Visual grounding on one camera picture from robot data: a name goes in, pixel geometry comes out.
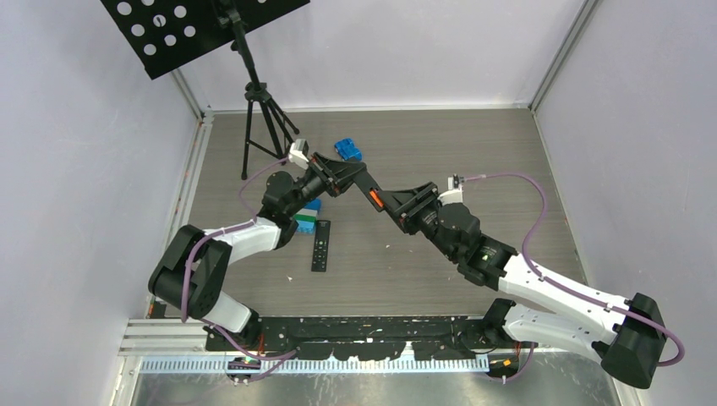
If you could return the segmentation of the black remote control back up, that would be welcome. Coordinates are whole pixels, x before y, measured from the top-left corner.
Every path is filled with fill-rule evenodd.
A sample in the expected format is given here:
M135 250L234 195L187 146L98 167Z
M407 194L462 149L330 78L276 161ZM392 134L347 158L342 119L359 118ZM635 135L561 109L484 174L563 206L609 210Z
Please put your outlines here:
M381 187L378 185L378 183L375 181L375 179L370 175L367 167L365 167L362 172L357 173L353 177L353 184L358 187L358 189L361 191L361 193L364 195L364 197L369 201L369 203L376 210L374 203L369 196L369 191L371 189L375 189L378 196L380 196Z

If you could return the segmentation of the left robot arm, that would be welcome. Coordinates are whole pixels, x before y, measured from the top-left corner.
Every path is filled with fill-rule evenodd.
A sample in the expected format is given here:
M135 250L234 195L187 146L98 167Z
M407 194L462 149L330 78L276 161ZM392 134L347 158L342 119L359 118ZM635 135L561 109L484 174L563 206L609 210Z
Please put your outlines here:
M183 320L205 321L227 330L236 348L253 348L260 336L250 321L255 311L222 290L233 263L254 254L286 245L298 229L295 215L323 194L338 197L351 188L367 169L363 162L293 156L304 168L295 178L285 171L270 175L265 183L261 208L246 222L202 230L182 226L158 261L149 282L149 292L178 308Z

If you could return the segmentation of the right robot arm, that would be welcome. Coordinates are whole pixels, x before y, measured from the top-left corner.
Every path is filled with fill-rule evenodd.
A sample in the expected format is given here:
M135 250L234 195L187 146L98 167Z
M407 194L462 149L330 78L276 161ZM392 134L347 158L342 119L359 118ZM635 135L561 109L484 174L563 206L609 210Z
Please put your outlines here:
M433 183L396 191L372 187L368 197L404 233L422 233L466 280L545 308L538 312L510 300L493 305L482 326L490 345L514 340L565 349L638 389L650 388L665 365L668 335L653 298L608 294L535 265L526 252L481 231L460 188L439 195Z

